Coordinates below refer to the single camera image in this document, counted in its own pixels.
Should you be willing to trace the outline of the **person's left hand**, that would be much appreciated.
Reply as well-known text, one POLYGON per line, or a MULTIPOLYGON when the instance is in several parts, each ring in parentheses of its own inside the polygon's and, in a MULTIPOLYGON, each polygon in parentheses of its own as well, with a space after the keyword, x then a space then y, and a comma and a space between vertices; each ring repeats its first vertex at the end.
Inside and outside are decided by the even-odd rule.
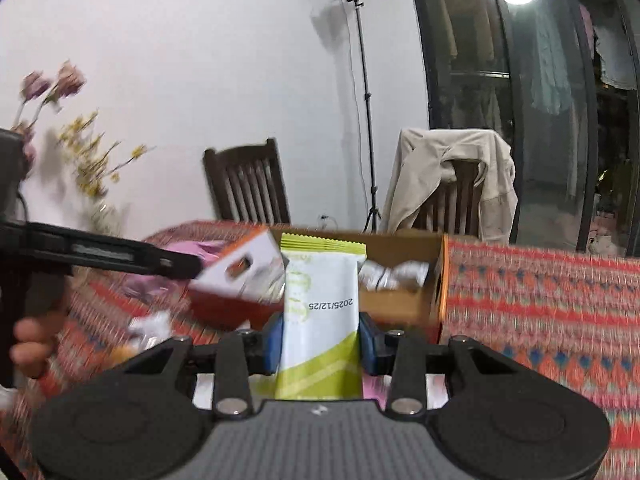
POLYGON ((65 320, 64 312, 49 311, 39 318, 22 318, 15 323, 15 342, 10 348, 10 357, 25 376, 37 378, 46 371, 48 359, 58 346, 58 333, 65 320))

